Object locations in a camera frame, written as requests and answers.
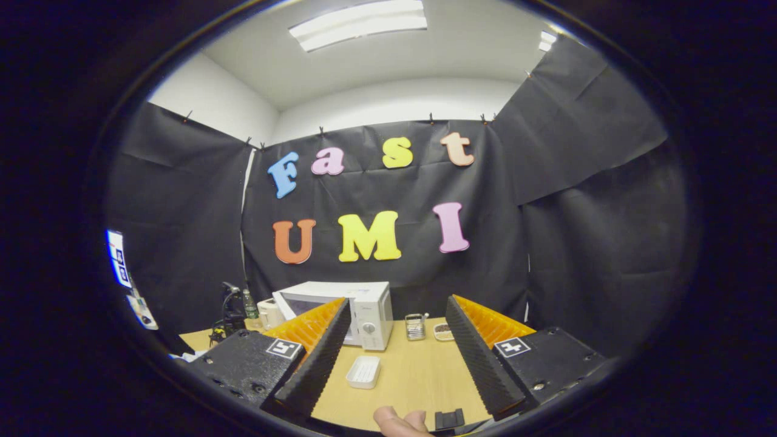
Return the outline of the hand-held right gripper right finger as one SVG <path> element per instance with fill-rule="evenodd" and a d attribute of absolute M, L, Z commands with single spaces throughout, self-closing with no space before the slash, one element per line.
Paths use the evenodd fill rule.
<path fill-rule="evenodd" d="M 445 319 L 488 414 L 507 418 L 540 407 L 607 363 L 566 330 L 534 330 L 452 295 Z"/>

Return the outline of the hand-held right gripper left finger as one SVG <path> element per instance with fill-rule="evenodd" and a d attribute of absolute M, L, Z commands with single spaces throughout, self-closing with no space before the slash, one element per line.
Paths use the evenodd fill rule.
<path fill-rule="evenodd" d="M 191 366 L 252 408 L 311 416 L 350 324 L 349 300 L 339 297 L 264 334 L 238 330 Z"/>

